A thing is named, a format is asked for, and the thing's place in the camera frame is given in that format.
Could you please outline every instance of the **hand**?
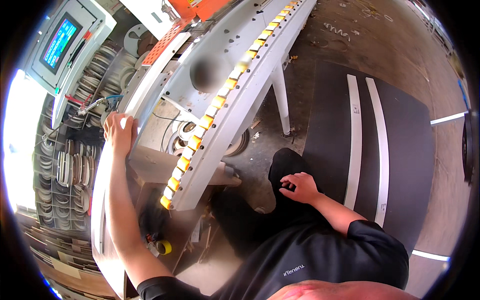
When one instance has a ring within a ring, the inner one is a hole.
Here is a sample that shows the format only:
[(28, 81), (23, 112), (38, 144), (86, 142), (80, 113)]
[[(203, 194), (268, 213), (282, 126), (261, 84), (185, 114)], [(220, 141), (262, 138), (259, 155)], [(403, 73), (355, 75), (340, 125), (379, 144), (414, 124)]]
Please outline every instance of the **hand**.
[(137, 139), (137, 126), (138, 120), (134, 120), (132, 116), (126, 117), (125, 114), (118, 114), (116, 111), (108, 115), (103, 125), (105, 130), (103, 136), (110, 144), (114, 157), (125, 159), (130, 153)]
[(288, 186), (290, 189), (293, 186), (296, 187), (294, 192), (281, 188), (280, 193), (297, 202), (311, 204), (312, 201), (317, 200), (322, 195), (318, 192), (313, 177), (305, 172), (286, 175), (280, 179), (280, 182), (282, 187)]

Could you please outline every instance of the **leg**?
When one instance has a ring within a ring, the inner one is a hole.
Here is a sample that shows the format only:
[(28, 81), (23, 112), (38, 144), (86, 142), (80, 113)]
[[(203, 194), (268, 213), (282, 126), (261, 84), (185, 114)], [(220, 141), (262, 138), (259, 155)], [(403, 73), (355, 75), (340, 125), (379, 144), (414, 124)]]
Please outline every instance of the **leg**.
[(262, 217), (234, 191), (216, 193), (211, 200), (212, 213), (220, 224), (228, 242), (240, 258), (246, 258), (264, 241)]
[[(290, 220), (288, 226), (315, 222), (330, 228), (325, 217), (313, 206), (293, 201), (280, 193), (279, 189), (282, 187), (280, 179), (286, 175), (300, 172), (312, 173), (310, 166), (299, 154), (288, 148), (280, 149), (275, 153), (268, 173), (268, 180), (272, 183), (276, 199), (276, 206), (272, 214), (275, 215), (278, 222), (284, 223), (284, 220)], [(318, 183), (317, 190), (322, 192)]]
[(288, 117), (287, 89), (285, 88), (285, 79), (283, 77), (282, 64), (279, 62), (270, 75), (272, 79), (273, 91), (275, 92), (278, 112), (284, 135), (290, 134), (290, 119)]

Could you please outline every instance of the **tape roll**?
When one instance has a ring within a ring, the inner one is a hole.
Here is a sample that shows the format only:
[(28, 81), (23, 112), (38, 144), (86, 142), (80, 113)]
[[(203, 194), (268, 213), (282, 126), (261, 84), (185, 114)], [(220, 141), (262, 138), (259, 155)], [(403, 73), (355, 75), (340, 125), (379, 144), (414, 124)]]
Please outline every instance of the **tape roll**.
[(167, 255), (172, 252), (172, 245), (167, 240), (159, 240), (155, 247), (160, 255)]

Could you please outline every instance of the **concrete floor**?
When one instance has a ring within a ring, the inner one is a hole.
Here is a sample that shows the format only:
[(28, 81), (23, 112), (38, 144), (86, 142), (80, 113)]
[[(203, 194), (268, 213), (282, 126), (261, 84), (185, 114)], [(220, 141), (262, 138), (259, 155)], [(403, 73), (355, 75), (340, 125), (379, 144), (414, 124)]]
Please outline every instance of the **concrete floor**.
[[(423, 102), (431, 119), (466, 110), (457, 76), (441, 46), (404, 0), (371, 0), (379, 20), (362, 13), (367, 1), (318, 0), (290, 55), (298, 56), (285, 70), (290, 123), (295, 138), (281, 137), (281, 124), (273, 91), (270, 90), (251, 129), (252, 139), (240, 155), (224, 161), (240, 172), (243, 196), (252, 207), (275, 207), (270, 182), (266, 178), (275, 151), (289, 147), (303, 152), (313, 97), (315, 60), (326, 60), (368, 73), (394, 85)], [(327, 31), (324, 23), (350, 36)], [(158, 148), (160, 124), (149, 124), (143, 144)], [(432, 128), (435, 141), (435, 170), (428, 213), (416, 249), (449, 256), (464, 222), (469, 187), (463, 182), (461, 133), (463, 119)], [(213, 293), (240, 265), (225, 239), (219, 238), (210, 260), (182, 272), (179, 279), (193, 284), (205, 294)], [(407, 291), (422, 297), (445, 268), (437, 261), (413, 255)]]

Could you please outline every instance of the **machine leg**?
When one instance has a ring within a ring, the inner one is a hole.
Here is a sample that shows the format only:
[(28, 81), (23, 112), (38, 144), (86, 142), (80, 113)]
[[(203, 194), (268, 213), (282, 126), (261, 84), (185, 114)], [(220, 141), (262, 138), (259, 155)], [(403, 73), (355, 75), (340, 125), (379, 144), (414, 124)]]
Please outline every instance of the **machine leg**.
[(285, 88), (285, 79), (283, 77), (283, 68), (281, 63), (278, 63), (278, 65), (273, 69), (270, 78), (272, 79), (273, 91), (275, 92), (278, 112), (280, 113), (283, 134), (290, 135), (290, 119), (288, 117), (287, 90)]

